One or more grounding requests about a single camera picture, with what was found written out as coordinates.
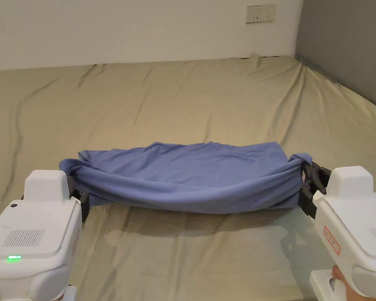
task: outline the power socket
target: power socket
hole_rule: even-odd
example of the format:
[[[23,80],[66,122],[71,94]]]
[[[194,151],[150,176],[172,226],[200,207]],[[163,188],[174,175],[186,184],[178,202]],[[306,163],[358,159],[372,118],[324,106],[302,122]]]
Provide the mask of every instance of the power socket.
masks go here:
[[[276,4],[248,6],[247,23],[274,21],[276,9]]]

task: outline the sticker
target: sticker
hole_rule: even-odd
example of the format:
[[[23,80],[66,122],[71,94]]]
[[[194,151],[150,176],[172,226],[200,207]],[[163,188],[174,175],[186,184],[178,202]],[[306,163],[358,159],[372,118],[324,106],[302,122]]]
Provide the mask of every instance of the sticker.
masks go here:
[[[326,237],[327,241],[329,242],[330,246],[333,247],[334,251],[337,253],[337,255],[341,252],[341,247],[338,244],[335,237],[332,235],[332,233],[327,229],[327,227],[324,227],[323,229],[323,235]]]

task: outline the folded cloth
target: folded cloth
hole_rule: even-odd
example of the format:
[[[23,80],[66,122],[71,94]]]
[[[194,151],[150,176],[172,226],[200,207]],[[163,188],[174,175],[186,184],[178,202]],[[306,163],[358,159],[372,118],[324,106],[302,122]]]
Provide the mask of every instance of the folded cloth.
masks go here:
[[[134,149],[84,150],[60,162],[92,205],[124,203],[155,209],[229,214],[298,203],[303,162],[277,143],[154,143]]]

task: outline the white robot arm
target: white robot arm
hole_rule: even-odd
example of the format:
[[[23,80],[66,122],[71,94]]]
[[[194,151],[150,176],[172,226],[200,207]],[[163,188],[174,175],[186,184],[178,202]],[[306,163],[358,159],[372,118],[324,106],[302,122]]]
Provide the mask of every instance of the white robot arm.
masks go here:
[[[332,171],[325,195],[317,191],[317,234],[351,287],[376,298],[376,193],[373,177],[360,166]],[[331,269],[312,271],[310,282],[319,301],[345,301],[345,287]]]
[[[0,301],[75,301],[68,282],[81,227],[66,174],[33,171],[24,199],[0,215]]]

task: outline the beige bed sheet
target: beige bed sheet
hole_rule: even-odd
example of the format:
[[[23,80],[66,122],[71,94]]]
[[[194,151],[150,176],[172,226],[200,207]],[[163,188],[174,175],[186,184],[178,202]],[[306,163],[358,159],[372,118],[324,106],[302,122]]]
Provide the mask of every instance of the beige bed sheet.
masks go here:
[[[279,142],[376,188],[376,106],[290,57],[0,72],[0,212],[34,169],[154,141]],[[211,216],[94,207],[70,282],[78,300],[302,300],[332,266],[298,209]]]

